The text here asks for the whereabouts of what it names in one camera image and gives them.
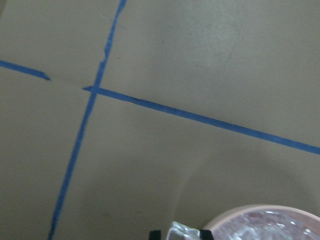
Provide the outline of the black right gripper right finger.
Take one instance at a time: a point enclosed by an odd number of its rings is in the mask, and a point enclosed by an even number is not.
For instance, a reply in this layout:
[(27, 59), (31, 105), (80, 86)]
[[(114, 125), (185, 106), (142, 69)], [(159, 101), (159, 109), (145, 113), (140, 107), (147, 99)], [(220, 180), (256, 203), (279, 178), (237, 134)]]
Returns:
[(201, 229), (199, 231), (199, 236), (201, 240), (213, 240), (212, 232), (207, 229)]

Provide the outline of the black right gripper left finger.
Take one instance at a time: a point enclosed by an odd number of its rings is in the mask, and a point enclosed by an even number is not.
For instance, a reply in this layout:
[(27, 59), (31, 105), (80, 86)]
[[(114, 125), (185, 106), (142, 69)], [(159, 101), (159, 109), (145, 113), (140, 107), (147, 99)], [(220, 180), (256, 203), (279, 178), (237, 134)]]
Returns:
[(149, 240), (161, 240), (161, 230), (151, 230), (149, 232)]

